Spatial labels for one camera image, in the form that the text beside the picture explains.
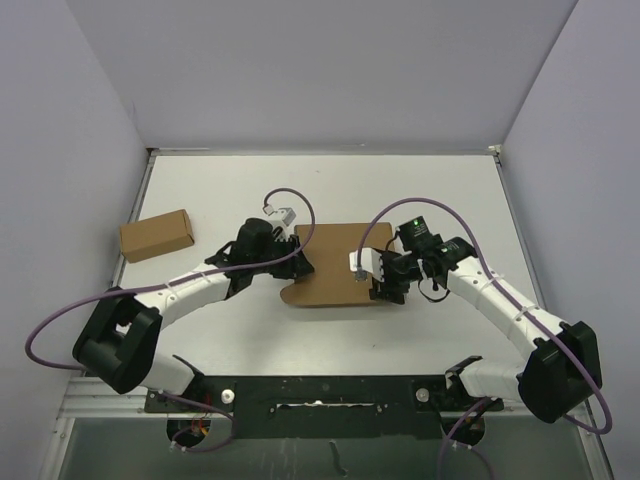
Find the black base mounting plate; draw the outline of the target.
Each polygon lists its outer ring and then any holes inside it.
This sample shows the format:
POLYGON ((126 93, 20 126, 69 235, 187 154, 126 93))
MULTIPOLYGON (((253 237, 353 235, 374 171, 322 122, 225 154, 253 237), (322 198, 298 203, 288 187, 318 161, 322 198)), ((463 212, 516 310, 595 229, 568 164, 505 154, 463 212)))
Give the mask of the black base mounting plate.
POLYGON ((184 395, 232 414, 239 439, 438 439, 475 402, 442 375, 203 376, 184 395))

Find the brown cardboard box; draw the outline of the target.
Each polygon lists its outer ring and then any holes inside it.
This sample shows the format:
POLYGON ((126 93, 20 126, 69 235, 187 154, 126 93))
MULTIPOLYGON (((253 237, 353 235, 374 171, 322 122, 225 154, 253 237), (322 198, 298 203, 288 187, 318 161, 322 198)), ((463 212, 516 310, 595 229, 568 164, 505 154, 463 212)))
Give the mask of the brown cardboard box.
POLYGON ((280 292, 282 301, 294 307, 369 306, 371 282, 358 282, 350 270, 349 254, 365 235, 365 223, 334 223, 315 226, 303 249, 314 272, 280 292))

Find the small folded cardboard box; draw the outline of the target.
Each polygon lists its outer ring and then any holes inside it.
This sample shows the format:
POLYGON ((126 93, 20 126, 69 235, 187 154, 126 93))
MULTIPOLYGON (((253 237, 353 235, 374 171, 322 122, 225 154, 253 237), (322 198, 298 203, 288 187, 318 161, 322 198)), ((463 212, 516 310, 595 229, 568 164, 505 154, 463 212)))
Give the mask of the small folded cardboard box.
POLYGON ((120 252, 129 263, 173 253, 195 244, 184 209, 123 224, 119 228, 120 252))

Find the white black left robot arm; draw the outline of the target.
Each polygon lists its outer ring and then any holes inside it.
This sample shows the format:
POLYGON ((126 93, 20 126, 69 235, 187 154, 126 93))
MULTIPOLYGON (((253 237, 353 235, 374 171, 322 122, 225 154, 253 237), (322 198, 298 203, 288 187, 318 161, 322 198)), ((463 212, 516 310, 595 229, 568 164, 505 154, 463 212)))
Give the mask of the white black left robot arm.
POLYGON ((76 340, 72 356, 115 392, 138 386, 165 391, 182 411, 203 398, 199 371, 176 354, 158 351, 161 332, 179 319, 248 288, 257 275, 298 280, 311 275, 303 241, 281 220, 250 218, 235 239, 194 270, 157 289, 105 293, 76 340))

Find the aluminium frame rail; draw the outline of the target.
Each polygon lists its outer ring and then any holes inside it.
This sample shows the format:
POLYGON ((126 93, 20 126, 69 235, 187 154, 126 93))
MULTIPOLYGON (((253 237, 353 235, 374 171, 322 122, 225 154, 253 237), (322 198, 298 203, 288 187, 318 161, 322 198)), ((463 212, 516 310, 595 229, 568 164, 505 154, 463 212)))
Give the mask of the aluminium frame rail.
MULTIPOLYGON (((400 253, 398 227, 422 217, 445 241, 472 244, 484 265, 548 308, 534 289, 500 164, 492 155, 156 154, 132 222, 184 209, 195 244, 120 269, 111 287, 137 293, 194 270, 236 238, 263 207, 291 207, 289 232, 310 242, 315 226, 365 223, 355 251, 400 253)), ((515 365, 515 346, 463 299, 412 284, 402 305, 294 307, 295 280, 257 275, 231 299, 164 329, 157 349, 203 376, 442 375, 470 356, 515 365)), ((98 301, 83 302, 83 322, 98 301)), ((519 401, 474 398, 441 417, 442 435, 368 439, 239 439, 236 418, 208 403, 138 386, 115 392, 84 366, 61 415, 71 436, 58 472, 69 479, 597 479, 606 478, 600 432, 588 409, 601 389, 553 423, 519 401)))

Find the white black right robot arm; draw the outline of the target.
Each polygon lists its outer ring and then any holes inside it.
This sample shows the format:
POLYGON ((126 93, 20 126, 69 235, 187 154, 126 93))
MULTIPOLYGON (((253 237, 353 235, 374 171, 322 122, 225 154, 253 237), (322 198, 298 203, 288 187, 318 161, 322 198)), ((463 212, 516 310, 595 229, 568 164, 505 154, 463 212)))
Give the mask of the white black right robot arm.
POLYGON ((517 291, 460 237, 445 241, 422 217, 396 230, 403 250, 364 247, 351 254, 354 273, 370 279, 373 300, 404 304, 412 284, 425 280, 471 305, 516 348, 520 364, 479 355, 444 373, 446 400, 456 408, 490 397, 523 403, 538 419, 553 423, 602 387, 595 332, 569 324, 517 291))

